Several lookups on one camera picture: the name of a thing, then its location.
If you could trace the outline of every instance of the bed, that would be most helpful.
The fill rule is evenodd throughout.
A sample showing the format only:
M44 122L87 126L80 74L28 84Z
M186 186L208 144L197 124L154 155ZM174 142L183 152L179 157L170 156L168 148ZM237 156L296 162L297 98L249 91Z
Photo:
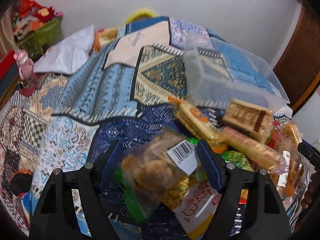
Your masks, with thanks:
M55 168L77 170L106 152L113 140L120 140L117 151L123 151L149 142L164 125L191 136L175 120L167 101L168 96L187 94L182 54L188 33L201 35L208 46L222 40L204 27L168 17L100 30L90 59L71 77L38 74L28 88L13 94L1 110L0 199L24 234L29 225L21 198L9 185L18 170L33 172L33 212ZM219 111L206 106L200 110L209 118L212 111ZM291 114L284 107L275 119L283 124ZM116 181L102 185L100 203L121 239L189 239L163 206L135 226L120 185ZM73 199L81 232L90 235L77 190Z

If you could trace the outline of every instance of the pink pig toy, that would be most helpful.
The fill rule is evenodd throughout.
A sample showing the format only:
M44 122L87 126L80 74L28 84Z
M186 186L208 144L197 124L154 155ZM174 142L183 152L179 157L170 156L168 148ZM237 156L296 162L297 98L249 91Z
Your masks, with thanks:
M28 53L24 49L19 49L18 54L14 54L13 58L16 60L19 67L19 76L22 81L28 80L33 74L33 61L28 57Z

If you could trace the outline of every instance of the green plastic package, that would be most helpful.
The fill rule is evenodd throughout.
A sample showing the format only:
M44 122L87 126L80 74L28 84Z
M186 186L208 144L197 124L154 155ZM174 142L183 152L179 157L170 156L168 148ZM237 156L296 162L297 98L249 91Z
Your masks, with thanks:
M225 151L221 155L226 163L233 163L240 169L253 171L247 157L243 153L236 151Z

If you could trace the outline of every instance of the metal screw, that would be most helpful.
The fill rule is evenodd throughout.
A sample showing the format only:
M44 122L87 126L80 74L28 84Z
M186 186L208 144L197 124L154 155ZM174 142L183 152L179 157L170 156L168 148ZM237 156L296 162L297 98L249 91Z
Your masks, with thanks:
M60 171L61 171L61 169L56 168L56 169L53 170L53 174L54 175L58 175L60 173Z
M90 170L93 167L93 163L86 163L84 167Z
M227 163L227 168L233 170L236 166L233 163Z
M265 169L260 169L259 172L262 174L262 175L267 175L268 172L265 170Z

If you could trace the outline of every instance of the quilt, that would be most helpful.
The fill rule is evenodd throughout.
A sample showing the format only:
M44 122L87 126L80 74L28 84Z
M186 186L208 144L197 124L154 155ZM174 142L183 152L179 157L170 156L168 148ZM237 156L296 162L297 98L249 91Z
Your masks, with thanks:
M158 32L154 33L155 39L146 31L148 28ZM114 140L119 140L114 151L123 152L150 142L164 125L191 137L174 118L167 98L183 99L187 94L182 55L188 34L200 34L203 41L210 42L209 48L214 48L212 39L222 40L201 26L168 17L99 33L95 52L71 77L39 75L30 88L15 92L2 110L0 198L26 234L29 226L21 200L9 187L16 171L33 172L34 211L55 168L78 170L87 162L94 162ZM225 68L223 64L233 67L232 62L222 62L217 55L203 53L201 57L212 68ZM241 60L245 63L240 70L251 73L256 84L262 84L261 77L248 69L250 63ZM238 74L236 71L239 69L226 75ZM200 111L217 124L221 109L204 105ZM290 110L284 108L277 118L287 122L291 117L287 113ZM100 184L99 200L120 239L189 239L174 213L163 205L149 220L135 226L124 204L121 186L111 178L113 168L103 171L106 179ZM73 200L81 232L90 236L77 190L73 190ZM244 209L244 206L238 208L239 212ZM241 218L237 216L235 220L232 235L241 228Z

